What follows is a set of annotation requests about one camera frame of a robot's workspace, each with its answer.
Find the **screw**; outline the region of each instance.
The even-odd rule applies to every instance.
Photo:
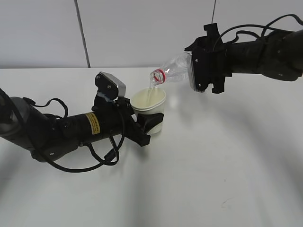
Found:
[[[69,125],[70,125],[69,122],[65,122],[65,123],[64,123],[64,128],[67,128]]]

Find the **robotic arm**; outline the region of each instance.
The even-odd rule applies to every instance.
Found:
[[[38,106],[29,98],[10,98],[0,89],[0,136],[29,150],[37,161],[72,173],[115,165],[125,137],[140,146],[148,145],[150,136],[147,132],[162,122],[163,114],[138,114],[135,122],[129,99],[124,98],[124,83],[111,74],[100,72],[95,84],[98,91],[92,112],[70,117],[67,106],[60,99],[51,99],[45,106],[58,101],[65,109],[64,117],[42,114],[35,107],[45,106]],[[113,136],[118,134],[122,137],[116,145]],[[101,159],[91,143],[104,138],[110,139],[113,149]],[[54,162],[79,146],[87,146],[99,164],[85,169],[68,169]]]
[[[266,77],[284,81],[294,81],[303,73],[303,30],[285,31],[269,27],[274,22],[287,16],[294,17],[303,25],[296,15],[290,14],[277,18],[266,26],[242,25],[228,29],[219,34],[217,24],[204,26],[207,36],[199,37],[185,48],[191,51],[188,61],[190,86],[197,92],[204,92],[213,84],[213,93],[224,92],[226,77],[232,73],[263,74]],[[240,27],[261,27],[261,36],[249,31],[238,31],[237,37],[227,43],[222,36]],[[264,36],[267,29],[273,30]],[[256,41],[235,43],[238,34],[252,35]]]

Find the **red bottle cap ring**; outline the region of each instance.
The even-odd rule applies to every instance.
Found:
[[[166,79],[165,73],[164,73],[163,70],[161,70],[161,69],[157,69],[157,70],[155,70],[155,71],[157,71],[157,72],[159,72],[159,73],[162,74],[162,76],[163,76],[163,82],[162,82],[162,84],[163,84],[163,83],[165,82],[165,79]]]

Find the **white wall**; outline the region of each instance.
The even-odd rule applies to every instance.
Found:
[[[217,0],[214,22],[218,23],[219,32],[222,33],[230,27],[242,24],[266,25],[272,20],[286,14],[296,14],[303,18],[302,0]],[[303,29],[294,18],[286,17],[277,21],[272,27],[297,31]],[[248,28],[261,34],[261,28]],[[227,42],[235,37],[231,31],[223,37]],[[240,41],[254,40],[246,35],[240,35]]]
[[[78,0],[92,67],[153,67],[211,22],[214,0]],[[302,0],[217,0],[219,31],[295,13]],[[74,0],[2,0],[0,68],[87,67]],[[292,18],[276,27],[299,30]],[[224,36],[233,39],[235,32]],[[240,40],[251,40],[241,35]]]
[[[214,0],[78,0],[92,67],[158,66],[210,23]]]
[[[0,68],[87,67],[73,0],[1,0]]]

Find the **black robotic arm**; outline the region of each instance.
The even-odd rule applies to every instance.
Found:
[[[217,24],[204,26],[207,36],[199,37],[185,48],[191,51],[188,61],[188,73],[191,87],[204,92],[213,84],[213,93],[224,91],[226,77],[233,73],[262,74],[272,79],[294,81],[303,73],[303,30],[292,32],[270,26],[284,17],[294,17],[300,25],[303,21],[296,15],[289,14],[277,18],[266,26],[242,25],[228,29],[221,35]],[[249,31],[238,31],[237,37],[223,43],[222,36],[241,27],[261,27],[261,36]],[[273,30],[265,36],[267,29]],[[235,43],[238,34],[252,35],[255,41]]]

